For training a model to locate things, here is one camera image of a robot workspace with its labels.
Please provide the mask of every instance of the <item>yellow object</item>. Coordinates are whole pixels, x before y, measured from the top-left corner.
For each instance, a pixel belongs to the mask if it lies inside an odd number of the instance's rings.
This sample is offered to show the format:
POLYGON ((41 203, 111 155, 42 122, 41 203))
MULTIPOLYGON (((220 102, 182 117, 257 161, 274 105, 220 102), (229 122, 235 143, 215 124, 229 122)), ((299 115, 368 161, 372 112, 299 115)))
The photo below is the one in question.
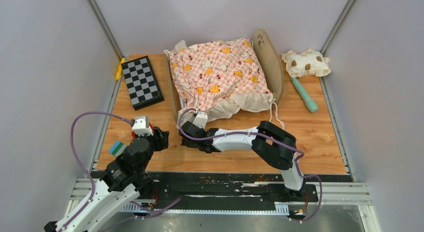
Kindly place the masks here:
POLYGON ((224 49, 221 49, 220 51, 223 52, 223 53, 230 53, 231 49, 230 48, 224 48, 224 49))
POLYGON ((122 73, 122 63, 125 62, 125 58, 122 58, 119 65, 118 65, 118 71, 116 72, 116 77, 115 80, 119 80, 119 78, 121 77, 121 73, 122 73))
POLYGON ((196 88, 196 90, 199 94, 203 93, 203 87, 198 87, 198 88, 196 88))
POLYGON ((210 93, 217 93, 220 90, 218 85, 213 85, 212 88, 209 88, 210 93))
POLYGON ((209 75, 211 73, 212 73, 212 68, 208 68, 204 74, 205 75, 209 75))
POLYGON ((251 80, 254 83, 258 83, 258 78, 256 76, 249 78, 249 80, 251 80))
POLYGON ((250 63, 250 64, 252 64, 252 63, 253 63, 253 60, 252 60, 252 59, 250 59, 250 58, 247 58, 244 62, 245 62, 245 63, 250 63))
POLYGON ((242 77, 242 71, 238 70, 237 72, 234 73, 234 75, 238 76, 238 77, 242 77))

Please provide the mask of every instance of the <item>metal floor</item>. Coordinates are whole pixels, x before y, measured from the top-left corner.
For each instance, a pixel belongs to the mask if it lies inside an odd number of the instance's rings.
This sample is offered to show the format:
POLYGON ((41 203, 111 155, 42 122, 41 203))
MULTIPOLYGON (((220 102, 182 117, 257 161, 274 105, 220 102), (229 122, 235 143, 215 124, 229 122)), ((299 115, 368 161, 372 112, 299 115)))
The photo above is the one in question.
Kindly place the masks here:
MULTIPOLYGON (((316 206, 308 206, 312 213, 316 206)), ((121 212, 112 217, 104 226, 107 228, 122 219, 133 216, 121 212)), ((357 232, 365 231, 357 206, 325 205, 316 217, 303 224, 288 221, 279 215, 224 215, 224 214, 171 214, 141 220, 130 220, 114 227, 108 232, 215 232, 215 231, 314 231, 314 232, 357 232)))

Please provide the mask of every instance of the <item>drawstring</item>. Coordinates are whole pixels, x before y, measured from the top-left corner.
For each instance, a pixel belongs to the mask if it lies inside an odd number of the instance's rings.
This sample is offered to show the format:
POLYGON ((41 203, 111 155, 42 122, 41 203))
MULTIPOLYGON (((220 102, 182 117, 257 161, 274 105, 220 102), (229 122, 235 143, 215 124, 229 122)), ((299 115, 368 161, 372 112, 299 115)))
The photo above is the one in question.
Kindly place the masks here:
POLYGON ((286 125, 284 124, 284 122, 283 121, 281 121, 279 118, 278 118, 278 106, 277 106, 277 103, 276 103, 276 99, 274 98, 274 99, 272 99, 272 102, 271 102, 271 104, 269 105, 269 116, 270 116, 270 119, 269 119, 269 122, 271 122, 271 120, 272 120, 272 118, 273 118, 273 104, 275 105, 275 118, 276 118, 276 120, 281 124, 281 128, 282 129, 284 129, 285 127, 286 127, 286 125))

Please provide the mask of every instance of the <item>white wall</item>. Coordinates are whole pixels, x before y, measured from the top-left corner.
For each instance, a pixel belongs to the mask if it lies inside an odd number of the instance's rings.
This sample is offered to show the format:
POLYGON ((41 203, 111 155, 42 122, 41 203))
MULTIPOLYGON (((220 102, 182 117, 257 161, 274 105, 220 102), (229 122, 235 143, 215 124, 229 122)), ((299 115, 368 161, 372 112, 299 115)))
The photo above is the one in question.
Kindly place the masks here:
POLYGON ((277 52, 320 50, 348 0, 96 0, 122 53, 162 53, 251 37, 264 28, 277 52))
MULTIPOLYGON (((71 123, 106 109, 118 59, 86 0, 0 0, 0 14, 0 230, 41 231, 82 175, 71 123)), ((100 122, 75 128, 85 164, 100 122)))
POLYGON ((358 0, 327 77, 350 164, 383 232, 424 227, 424 0, 358 0))

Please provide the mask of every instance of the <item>yellow handle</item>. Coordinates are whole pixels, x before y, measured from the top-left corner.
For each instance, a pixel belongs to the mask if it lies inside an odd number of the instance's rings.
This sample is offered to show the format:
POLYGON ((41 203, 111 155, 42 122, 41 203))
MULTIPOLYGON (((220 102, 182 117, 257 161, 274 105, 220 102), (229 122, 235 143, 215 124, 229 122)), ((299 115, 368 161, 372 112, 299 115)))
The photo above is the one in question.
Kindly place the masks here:
POLYGON ((122 63, 125 62, 125 58, 122 58, 120 61, 120 64, 118 65, 118 71, 116 72, 116 77, 115 80, 119 80, 119 78, 121 77, 121 73, 122 73, 122 63))

